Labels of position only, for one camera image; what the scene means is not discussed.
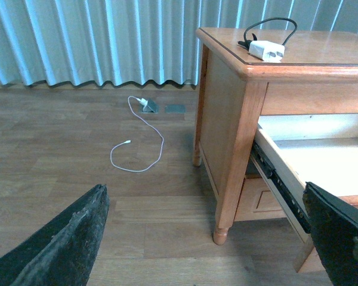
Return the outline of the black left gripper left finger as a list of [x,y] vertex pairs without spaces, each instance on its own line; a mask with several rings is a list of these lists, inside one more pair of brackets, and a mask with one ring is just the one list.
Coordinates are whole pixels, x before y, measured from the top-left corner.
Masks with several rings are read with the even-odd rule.
[[0,285],[87,285],[109,204],[106,186],[93,187],[0,258]]

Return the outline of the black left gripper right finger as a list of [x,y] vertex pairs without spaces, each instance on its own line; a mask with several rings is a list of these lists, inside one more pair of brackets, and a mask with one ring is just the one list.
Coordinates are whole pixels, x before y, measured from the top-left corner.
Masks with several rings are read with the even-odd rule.
[[303,202],[310,233],[333,285],[358,285],[358,209],[307,182]]

